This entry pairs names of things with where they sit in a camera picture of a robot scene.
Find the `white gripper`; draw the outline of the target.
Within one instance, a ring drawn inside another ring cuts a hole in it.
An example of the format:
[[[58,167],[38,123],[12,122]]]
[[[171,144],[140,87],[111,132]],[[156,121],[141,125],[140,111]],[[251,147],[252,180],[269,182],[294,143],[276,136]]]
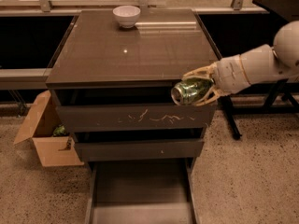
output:
[[[250,86],[240,55],[222,58],[211,65],[199,67],[183,75],[191,78],[214,79],[214,83],[198,84],[192,101],[195,106],[208,105],[226,94],[236,94]]]

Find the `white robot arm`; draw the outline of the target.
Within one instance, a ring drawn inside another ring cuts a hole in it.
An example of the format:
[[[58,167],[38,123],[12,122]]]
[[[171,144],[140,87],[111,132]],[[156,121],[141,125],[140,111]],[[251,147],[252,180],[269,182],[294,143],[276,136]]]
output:
[[[186,73],[184,82],[196,83],[199,79],[207,82],[206,88],[199,95],[201,86],[184,89],[174,101],[179,105],[205,105],[254,84],[297,77],[298,62],[299,21],[292,21],[279,29],[273,46],[265,44]]]

